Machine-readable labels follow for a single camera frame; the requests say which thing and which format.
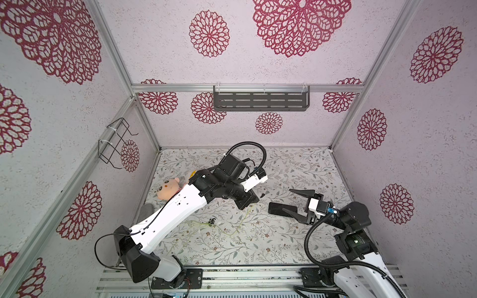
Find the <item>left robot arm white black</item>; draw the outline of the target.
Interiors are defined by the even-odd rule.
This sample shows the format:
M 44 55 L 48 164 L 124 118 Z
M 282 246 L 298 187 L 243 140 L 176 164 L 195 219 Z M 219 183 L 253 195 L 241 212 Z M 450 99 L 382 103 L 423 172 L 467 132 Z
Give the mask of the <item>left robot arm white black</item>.
M 114 231 L 116 252 L 134 283 L 151 276 L 176 285 L 183 282 L 186 270 L 179 259 L 160 257 L 155 249 L 187 217 L 216 198 L 231 199 L 240 210 L 258 202 L 253 187 L 264 183 L 267 174 L 259 166 L 240 179 L 244 168 L 244 161 L 227 155 L 217 166 L 197 171 L 160 210 L 130 228 L 122 225 Z

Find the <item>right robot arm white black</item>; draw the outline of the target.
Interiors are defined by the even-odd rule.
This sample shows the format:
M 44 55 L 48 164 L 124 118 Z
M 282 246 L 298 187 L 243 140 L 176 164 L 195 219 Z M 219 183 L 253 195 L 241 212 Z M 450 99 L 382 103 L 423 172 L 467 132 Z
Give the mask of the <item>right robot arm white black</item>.
M 406 297 L 365 232 L 371 220 L 364 204 L 351 202 L 338 209 L 314 190 L 292 189 L 291 192 L 308 200 L 305 215 L 300 215 L 294 206 L 276 203 L 270 204 L 269 213 L 291 217 L 311 227 L 304 238 L 304 252 L 314 266 L 300 269 L 303 284 L 293 288 L 297 295 L 302 298 L 309 294 L 322 294 L 327 298 Z M 341 231 L 334 235 L 341 255 L 319 261 L 312 255 L 310 240 L 324 224 Z

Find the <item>green wired earphones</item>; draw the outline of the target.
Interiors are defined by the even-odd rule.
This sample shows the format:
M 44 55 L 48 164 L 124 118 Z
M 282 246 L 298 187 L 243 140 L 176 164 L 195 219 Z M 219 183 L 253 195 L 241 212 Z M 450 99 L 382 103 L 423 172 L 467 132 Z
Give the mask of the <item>green wired earphones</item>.
M 260 203 L 254 203 L 240 210 L 232 200 L 215 199 L 189 216 L 185 224 L 200 235 L 232 237 L 245 233 L 247 224 L 260 215 L 261 207 Z

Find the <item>black smartphone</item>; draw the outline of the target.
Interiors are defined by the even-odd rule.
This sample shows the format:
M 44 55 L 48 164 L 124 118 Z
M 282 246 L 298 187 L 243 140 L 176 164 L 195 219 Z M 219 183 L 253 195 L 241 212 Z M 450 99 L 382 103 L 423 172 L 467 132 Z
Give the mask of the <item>black smartphone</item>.
M 281 204 L 277 202 L 270 202 L 268 205 L 268 213 L 274 216 L 289 217 L 292 218 L 290 212 L 297 213 L 296 206 Z

